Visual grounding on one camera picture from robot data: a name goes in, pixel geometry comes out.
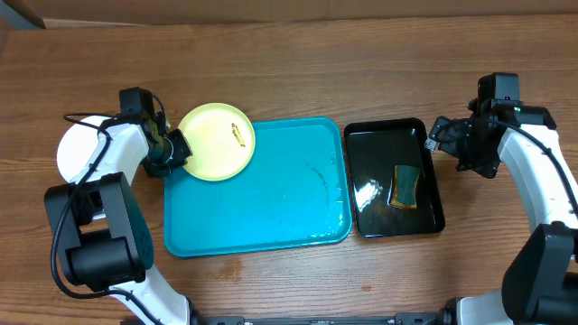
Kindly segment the yellow-green plate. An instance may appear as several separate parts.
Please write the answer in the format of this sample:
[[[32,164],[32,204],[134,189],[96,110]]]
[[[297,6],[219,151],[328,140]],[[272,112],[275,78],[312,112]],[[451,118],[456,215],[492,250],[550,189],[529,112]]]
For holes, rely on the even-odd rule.
[[[256,133],[247,116],[232,105],[208,103],[179,123],[191,156],[184,169],[203,181],[224,181],[240,173],[256,149]]]

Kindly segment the green yellow sponge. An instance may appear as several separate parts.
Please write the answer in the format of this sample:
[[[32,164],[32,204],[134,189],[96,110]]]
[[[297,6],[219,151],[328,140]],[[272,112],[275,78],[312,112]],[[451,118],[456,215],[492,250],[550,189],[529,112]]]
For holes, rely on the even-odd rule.
[[[417,208],[417,185],[421,170],[409,165],[396,165],[390,204],[401,209]]]

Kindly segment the white plate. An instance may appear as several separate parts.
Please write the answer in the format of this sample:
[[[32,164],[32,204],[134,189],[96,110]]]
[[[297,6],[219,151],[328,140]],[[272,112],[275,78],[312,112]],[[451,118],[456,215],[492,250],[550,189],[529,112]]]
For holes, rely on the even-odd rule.
[[[87,116],[81,122],[99,127],[105,116]],[[85,167],[98,145],[98,130],[84,125],[73,124],[61,138],[56,162],[61,177],[70,182]]]

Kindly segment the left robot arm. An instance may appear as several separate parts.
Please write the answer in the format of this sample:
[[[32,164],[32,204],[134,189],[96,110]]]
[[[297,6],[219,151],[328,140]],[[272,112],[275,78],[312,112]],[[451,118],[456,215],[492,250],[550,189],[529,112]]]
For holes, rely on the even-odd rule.
[[[138,168],[166,177],[191,149],[152,92],[123,89],[119,101],[116,115],[64,116],[71,126],[57,166],[65,182],[44,194],[52,278],[73,299],[117,299],[143,324],[201,324],[190,299],[155,266],[152,236],[132,190]]]

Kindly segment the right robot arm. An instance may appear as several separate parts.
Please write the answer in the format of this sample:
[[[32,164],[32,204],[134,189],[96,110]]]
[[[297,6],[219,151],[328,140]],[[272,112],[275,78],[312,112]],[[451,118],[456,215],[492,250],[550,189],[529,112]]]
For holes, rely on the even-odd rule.
[[[457,159],[457,170],[491,179],[505,165],[517,186],[531,235],[504,273],[500,289],[454,298],[440,324],[575,324],[577,182],[565,162],[556,123],[520,98],[519,77],[495,72],[478,81],[471,116],[440,116],[425,140]]]

